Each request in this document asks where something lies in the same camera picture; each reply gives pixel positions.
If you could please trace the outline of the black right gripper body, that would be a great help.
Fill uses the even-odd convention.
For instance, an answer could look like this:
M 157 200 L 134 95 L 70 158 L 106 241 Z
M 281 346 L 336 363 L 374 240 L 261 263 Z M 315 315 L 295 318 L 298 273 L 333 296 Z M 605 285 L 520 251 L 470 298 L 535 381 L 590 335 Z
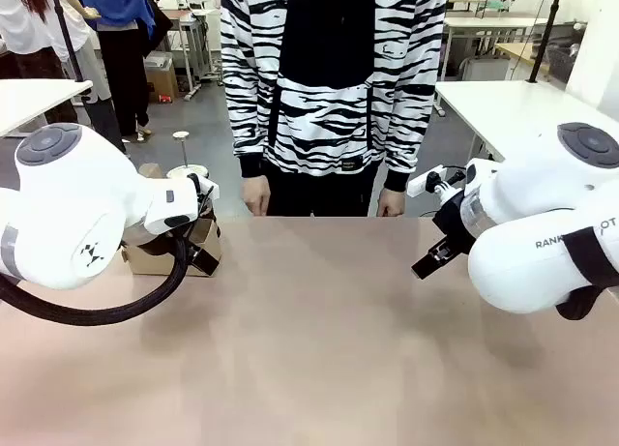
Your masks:
M 432 221 L 445 236 L 457 240 L 464 247 L 463 253 L 469 253 L 476 239 L 464 225 L 460 214 L 460 205 L 464 199 L 463 189 L 449 189 L 440 194 L 441 206 Z

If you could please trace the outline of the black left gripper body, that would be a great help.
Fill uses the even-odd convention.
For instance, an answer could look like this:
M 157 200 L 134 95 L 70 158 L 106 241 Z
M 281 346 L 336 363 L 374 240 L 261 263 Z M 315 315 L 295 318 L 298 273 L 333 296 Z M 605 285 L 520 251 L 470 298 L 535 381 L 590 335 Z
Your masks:
M 183 237 L 196 249 L 199 244 L 202 244 L 206 240 L 209 230 L 214 225 L 216 225 L 216 216 L 213 203 L 211 200 L 208 200 L 206 204 L 200 208 L 199 216 L 195 221 L 177 226 L 147 243 L 138 245 L 138 247 L 150 255 L 174 253 L 175 246 L 173 239 L 175 237 Z

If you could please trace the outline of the person's left hand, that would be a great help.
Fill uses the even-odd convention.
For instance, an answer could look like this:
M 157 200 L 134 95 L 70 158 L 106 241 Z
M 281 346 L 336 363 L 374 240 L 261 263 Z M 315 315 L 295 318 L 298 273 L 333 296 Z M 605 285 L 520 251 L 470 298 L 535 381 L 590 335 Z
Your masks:
M 405 193 L 383 188 L 378 197 L 376 216 L 399 217 L 405 211 Z

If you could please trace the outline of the person's right hand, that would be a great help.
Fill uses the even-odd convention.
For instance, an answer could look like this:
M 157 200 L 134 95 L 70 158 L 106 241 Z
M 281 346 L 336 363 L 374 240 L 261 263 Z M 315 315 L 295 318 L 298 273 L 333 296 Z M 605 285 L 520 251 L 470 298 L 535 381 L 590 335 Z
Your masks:
M 242 198 L 248 210 L 257 217 L 266 216 L 271 191 L 266 176 L 244 178 L 242 183 Z

